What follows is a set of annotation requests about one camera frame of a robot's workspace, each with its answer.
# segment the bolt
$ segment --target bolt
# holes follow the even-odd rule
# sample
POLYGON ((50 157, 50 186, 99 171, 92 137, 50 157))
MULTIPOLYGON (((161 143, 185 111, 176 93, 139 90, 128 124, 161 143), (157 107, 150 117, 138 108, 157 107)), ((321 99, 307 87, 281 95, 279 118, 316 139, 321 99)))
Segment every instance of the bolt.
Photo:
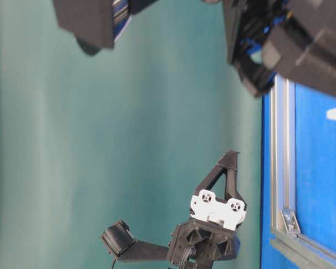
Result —
POLYGON ((285 217, 285 219, 286 219, 287 221, 291 221, 291 216, 289 216, 289 215, 284 215, 284 217, 285 217))
POLYGON ((292 231, 294 228, 295 228, 295 226, 294 226, 293 224, 289 224, 289 225, 287 225, 287 229, 288 229, 289 231, 292 231))

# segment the aluminum frame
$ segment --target aluminum frame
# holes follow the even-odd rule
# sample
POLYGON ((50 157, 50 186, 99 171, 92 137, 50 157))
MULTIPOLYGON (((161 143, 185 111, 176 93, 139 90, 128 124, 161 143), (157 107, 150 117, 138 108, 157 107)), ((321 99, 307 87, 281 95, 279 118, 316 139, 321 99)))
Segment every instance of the aluminum frame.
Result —
POLYGON ((280 76, 270 94, 270 135, 270 243, 300 268, 336 268, 336 252, 301 233, 297 220, 288 230, 282 213, 296 212, 295 83, 280 76))

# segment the black 3d-printed part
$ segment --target black 3d-printed part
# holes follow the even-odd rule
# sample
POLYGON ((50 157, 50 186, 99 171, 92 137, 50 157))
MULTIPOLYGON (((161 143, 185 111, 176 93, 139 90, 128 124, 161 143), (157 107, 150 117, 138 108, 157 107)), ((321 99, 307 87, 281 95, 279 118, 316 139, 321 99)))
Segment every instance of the black 3d-printed part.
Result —
POLYGON ((120 257, 122 262, 164 261, 168 248, 137 240, 120 257))
POLYGON ((128 226, 123 221, 119 221, 101 235, 102 241, 116 258, 136 242, 128 230, 128 226))
POLYGON ((262 63, 255 63, 248 53, 252 43, 262 45, 268 37, 267 27, 273 23, 274 5, 281 0, 223 0, 227 60, 241 82, 254 96, 261 96, 274 85, 274 71, 262 63))
POLYGON ((60 27, 93 47, 114 47, 113 0, 53 0, 60 27))
POLYGON ((290 0, 291 17, 267 41, 283 77, 336 97, 336 0, 290 0))
POLYGON ((237 178, 237 151, 228 151, 223 158, 214 166, 212 171, 203 179, 203 181, 197 186, 194 194, 199 195, 199 192, 203 189, 211 190, 217 183, 220 177, 224 174, 225 177, 225 201, 230 198, 242 200, 245 203, 246 210, 247 204, 237 191, 236 178, 237 178))
MULTIPOLYGON (((178 225, 172 236, 167 260, 175 266, 190 246, 195 248, 192 258, 200 266, 198 268, 211 268, 213 261, 234 259, 239 252, 240 241, 236 233, 214 223, 190 219, 178 225)), ((192 262, 186 261, 186 268, 190 268, 189 263, 192 262)))
POLYGON ((80 46, 80 48, 89 56, 95 56, 98 52, 101 51, 100 48, 97 48, 84 40, 79 39, 76 37, 77 44, 80 46))
POLYGON ((148 7, 149 5, 153 4, 154 2, 157 2, 158 0, 130 0, 130 10, 129 12, 133 15, 141 12, 143 9, 148 7))

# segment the metal bracket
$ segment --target metal bracket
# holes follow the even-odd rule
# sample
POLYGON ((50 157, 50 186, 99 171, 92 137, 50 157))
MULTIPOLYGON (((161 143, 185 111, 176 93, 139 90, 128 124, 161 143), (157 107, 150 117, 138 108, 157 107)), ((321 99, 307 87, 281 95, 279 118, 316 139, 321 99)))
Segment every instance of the metal bracket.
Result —
POLYGON ((280 213, 282 221, 284 222, 285 232, 293 236, 301 234, 300 226, 298 225, 294 210, 281 209, 280 213))

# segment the screw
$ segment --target screw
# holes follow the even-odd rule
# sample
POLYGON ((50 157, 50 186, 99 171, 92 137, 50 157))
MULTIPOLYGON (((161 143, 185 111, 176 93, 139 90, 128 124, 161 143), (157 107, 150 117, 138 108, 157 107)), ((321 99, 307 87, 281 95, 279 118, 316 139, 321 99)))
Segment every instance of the screw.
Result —
POLYGON ((284 215, 284 217, 285 217, 285 219, 286 219, 287 221, 291 221, 291 216, 289 216, 289 215, 284 215))

